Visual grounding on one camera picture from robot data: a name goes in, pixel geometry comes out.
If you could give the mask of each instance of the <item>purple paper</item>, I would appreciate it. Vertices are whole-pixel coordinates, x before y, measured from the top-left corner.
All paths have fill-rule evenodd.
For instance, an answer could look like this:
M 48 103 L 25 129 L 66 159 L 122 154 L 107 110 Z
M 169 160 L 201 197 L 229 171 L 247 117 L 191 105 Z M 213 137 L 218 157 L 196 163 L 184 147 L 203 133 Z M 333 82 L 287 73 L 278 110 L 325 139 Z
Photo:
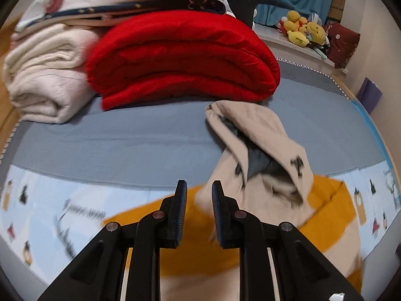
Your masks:
M 371 114 L 382 95 L 383 93 L 374 82 L 365 78 L 356 98 L 360 101 L 366 111 Z

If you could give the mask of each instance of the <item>red quilt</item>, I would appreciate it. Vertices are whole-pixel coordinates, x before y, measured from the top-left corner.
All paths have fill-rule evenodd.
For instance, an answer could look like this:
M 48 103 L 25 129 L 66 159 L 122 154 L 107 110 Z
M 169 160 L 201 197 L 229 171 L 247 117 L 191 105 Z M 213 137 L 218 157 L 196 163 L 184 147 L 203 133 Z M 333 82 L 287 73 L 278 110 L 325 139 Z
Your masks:
M 229 15 L 187 10 L 135 16 L 111 29 L 86 64 L 103 109 L 207 96 L 255 102 L 280 82 L 270 49 Z

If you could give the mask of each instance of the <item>metal bolt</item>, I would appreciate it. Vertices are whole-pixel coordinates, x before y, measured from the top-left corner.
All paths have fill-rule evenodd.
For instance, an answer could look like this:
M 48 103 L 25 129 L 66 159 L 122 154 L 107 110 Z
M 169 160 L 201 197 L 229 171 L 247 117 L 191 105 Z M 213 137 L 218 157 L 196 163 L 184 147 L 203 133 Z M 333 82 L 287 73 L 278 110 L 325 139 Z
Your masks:
M 243 210 L 237 210 L 237 211 L 234 213 L 234 216 L 235 216 L 236 218 L 245 218 L 245 217 L 247 216 L 247 213 L 245 213 Z
M 162 210 L 157 210 L 152 214 L 153 218 L 160 219 L 164 217 L 164 212 Z
M 286 231 L 286 232 L 292 231 L 292 224 L 291 224 L 291 223 L 288 223 L 288 222 L 284 222 L 284 223 L 282 223 L 282 225 L 281 225 L 281 229 L 282 229 L 283 231 Z
M 106 225 L 107 231 L 113 232 L 117 230 L 118 224 L 116 222 L 110 222 L 109 224 Z

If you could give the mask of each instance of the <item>pillow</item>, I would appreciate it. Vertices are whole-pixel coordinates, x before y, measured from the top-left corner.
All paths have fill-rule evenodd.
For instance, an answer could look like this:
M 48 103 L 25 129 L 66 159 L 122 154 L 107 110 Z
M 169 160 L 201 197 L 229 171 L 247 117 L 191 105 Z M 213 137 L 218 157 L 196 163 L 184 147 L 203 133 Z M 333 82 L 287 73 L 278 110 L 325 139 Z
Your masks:
M 360 39 L 360 34 L 334 22 L 323 26 L 329 36 L 331 48 L 327 57 L 334 62 L 335 69 L 345 68 L 354 54 Z

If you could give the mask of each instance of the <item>blue strip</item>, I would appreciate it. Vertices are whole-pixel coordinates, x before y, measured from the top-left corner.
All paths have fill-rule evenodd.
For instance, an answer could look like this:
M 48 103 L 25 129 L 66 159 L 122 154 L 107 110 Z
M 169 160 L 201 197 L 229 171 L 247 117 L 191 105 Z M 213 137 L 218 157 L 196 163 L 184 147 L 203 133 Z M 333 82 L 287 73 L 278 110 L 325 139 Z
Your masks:
M 352 101 L 352 104 L 354 105 L 354 107 L 356 108 L 356 110 L 358 111 L 358 113 L 362 116 L 362 118 L 365 120 L 366 124 L 368 125 L 368 128 L 370 129 L 370 132 L 372 132 L 376 142 L 378 143 L 380 150 L 382 152 L 382 154 L 384 155 L 384 158 L 387 161 L 388 164 L 388 168 L 390 170 L 392 170 L 392 162 L 390 160 L 390 156 L 387 152 L 386 146 L 384 145 L 384 142 L 382 140 L 382 138 L 380 137 L 372 119 L 370 118 L 370 115 L 368 112 L 366 112 L 365 108 L 363 107 L 363 105 L 355 98 Z

